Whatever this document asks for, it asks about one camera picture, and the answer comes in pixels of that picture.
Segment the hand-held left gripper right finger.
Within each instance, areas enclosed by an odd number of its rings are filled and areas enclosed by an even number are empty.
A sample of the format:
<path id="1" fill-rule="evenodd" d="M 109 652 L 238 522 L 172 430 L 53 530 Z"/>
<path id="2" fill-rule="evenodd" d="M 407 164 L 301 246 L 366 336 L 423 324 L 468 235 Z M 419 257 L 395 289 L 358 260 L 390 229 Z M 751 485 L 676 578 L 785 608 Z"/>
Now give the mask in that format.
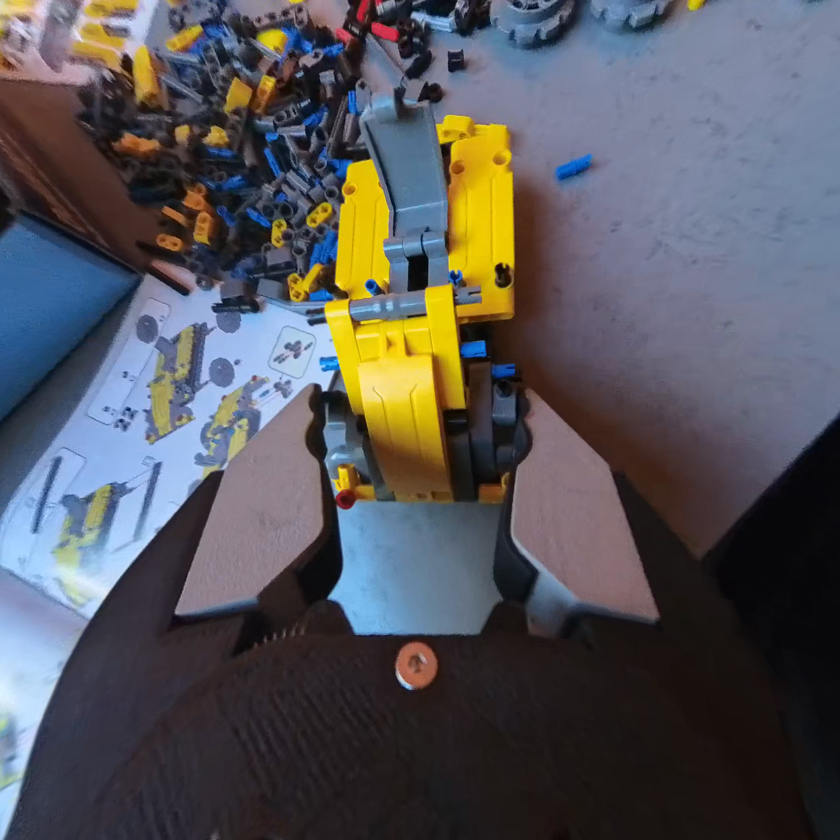
<path id="1" fill-rule="evenodd" d="M 496 587 L 532 634 L 598 616 L 655 626 L 659 609 L 607 462 L 534 390 L 502 503 Z"/>

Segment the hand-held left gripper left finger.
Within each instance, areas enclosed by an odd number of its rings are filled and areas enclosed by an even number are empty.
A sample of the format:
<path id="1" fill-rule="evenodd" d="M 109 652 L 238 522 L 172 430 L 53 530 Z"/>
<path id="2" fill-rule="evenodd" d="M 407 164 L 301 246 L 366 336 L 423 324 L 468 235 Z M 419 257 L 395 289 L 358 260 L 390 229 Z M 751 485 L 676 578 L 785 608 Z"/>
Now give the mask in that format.
<path id="1" fill-rule="evenodd" d="M 300 617 L 335 588 L 343 557 L 322 397 L 319 385 L 305 386 L 228 463 L 177 616 Z"/>

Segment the yellow grey brick vehicle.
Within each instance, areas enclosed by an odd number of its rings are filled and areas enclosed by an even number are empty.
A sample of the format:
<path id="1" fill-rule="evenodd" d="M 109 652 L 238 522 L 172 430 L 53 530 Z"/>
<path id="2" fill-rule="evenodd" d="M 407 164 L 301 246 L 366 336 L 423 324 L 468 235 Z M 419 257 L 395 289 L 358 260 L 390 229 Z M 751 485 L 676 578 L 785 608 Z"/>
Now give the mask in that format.
<path id="1" fill-rule="evenodd" d="M 324 309 L 343 393 L 324 433 L 337 501 L 501 504 L 517 376 L 486 328 L 515 312 L 510 135 L 395 89 L 360 113 Z"/>

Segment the pile of mixed brick parts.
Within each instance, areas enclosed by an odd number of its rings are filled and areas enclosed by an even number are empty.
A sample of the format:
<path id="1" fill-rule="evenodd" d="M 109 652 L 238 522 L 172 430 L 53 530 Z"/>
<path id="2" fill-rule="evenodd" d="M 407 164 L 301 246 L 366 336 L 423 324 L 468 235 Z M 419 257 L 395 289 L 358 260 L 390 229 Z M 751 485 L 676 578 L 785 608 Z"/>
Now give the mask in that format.
<path id="1" fill-rule="evenodd" d="M 158 214 L 155 259 L 219 289 L 216 313 L 262 301 L 322 322 L 340 295 L 342 188 L 361 157 L 359 51 L 306 2 L 162 2 L 118 68 L 92 66 L 77 120 L 129 199 Z"/>

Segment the grey desk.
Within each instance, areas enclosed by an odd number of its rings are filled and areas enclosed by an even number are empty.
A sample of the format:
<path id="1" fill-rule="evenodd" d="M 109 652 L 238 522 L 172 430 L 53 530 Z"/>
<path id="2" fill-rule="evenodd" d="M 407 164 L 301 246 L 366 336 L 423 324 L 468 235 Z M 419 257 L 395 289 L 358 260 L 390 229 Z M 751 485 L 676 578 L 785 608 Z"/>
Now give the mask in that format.
<path id="1" fill-rule="evenodd" d="M 433 49 L 438 110 L 511 131 L 499 355 L 701 559 L 838 414 L 838 2 Z"/>

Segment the white instruction booklet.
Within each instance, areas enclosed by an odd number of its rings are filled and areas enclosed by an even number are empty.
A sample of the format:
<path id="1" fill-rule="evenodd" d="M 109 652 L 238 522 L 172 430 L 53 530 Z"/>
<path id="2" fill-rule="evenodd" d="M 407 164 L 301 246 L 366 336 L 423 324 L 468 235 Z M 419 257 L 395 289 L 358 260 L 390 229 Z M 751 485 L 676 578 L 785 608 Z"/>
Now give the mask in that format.
<path id="1" fill-rule="evenodd" d="M 316 317 L 216 313 L 144 278 L 86 394 L 2 516 L 2 566 L 90 618 L 204 478 L 335 356 Z"/>

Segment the person's dark clothing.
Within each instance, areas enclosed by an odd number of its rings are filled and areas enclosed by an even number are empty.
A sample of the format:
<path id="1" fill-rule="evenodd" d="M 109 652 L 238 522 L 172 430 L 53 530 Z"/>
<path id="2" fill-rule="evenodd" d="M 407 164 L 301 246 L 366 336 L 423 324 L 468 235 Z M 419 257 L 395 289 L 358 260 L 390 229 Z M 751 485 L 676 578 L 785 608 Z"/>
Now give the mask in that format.
<path id="1" fill-rule="evenodd" d="M 815 838 L 839 838 L 839 417 L 703 559 L 769 669 Z"/>

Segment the blue cardboard box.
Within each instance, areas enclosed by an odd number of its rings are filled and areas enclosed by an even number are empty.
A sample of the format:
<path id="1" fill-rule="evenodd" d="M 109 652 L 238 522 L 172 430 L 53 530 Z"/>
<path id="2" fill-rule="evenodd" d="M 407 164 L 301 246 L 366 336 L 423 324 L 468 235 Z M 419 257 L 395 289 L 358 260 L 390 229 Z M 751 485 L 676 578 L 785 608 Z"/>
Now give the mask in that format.
<path id="1" fill-rule="evenodd" d="M 76 109 L 75 88 L 2 79 L 2 418 L 133 292 L 153 230 Z"/>

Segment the group of grey toy wheels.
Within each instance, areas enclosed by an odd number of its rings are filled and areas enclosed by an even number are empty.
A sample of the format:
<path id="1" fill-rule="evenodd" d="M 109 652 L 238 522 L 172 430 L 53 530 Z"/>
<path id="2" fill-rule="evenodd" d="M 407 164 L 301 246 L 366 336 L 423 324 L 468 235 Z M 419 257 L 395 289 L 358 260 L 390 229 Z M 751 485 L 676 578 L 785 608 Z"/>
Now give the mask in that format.
<path id="1" fill-rule="evenodd" d="M 586 8 L 614 32 L 656 25 L 669 13 L 672 1 L 494 1 L 490 21 L 507 43 L 536 49 L 559 39 Z"/>

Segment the yellow sticker sheet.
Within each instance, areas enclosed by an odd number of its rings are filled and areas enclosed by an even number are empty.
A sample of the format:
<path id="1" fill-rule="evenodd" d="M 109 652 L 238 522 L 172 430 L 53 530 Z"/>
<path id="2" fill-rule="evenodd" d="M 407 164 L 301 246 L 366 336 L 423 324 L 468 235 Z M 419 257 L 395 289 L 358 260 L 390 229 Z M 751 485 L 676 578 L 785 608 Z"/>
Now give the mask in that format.
<path id="1" fill-rule="evenodd" d="M 156 1 L 2 1 L 2 76 L 77 84 L 118 68 L 150 29 Z"/>

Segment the heap of black red pins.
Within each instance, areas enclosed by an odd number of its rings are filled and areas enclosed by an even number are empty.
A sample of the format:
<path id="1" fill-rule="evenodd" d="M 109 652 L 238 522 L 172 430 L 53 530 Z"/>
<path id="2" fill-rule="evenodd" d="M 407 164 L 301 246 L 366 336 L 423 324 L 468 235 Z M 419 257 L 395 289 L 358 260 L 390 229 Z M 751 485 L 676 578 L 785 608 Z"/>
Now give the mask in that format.
<path id="1" fill-rule="evenodd" d="M 434 34 L 467 37 L 490 25 L 489 1 L 358 1 L 334 34 L 346 49 L 382 56 L 409 79 L 434 61 Z"/>

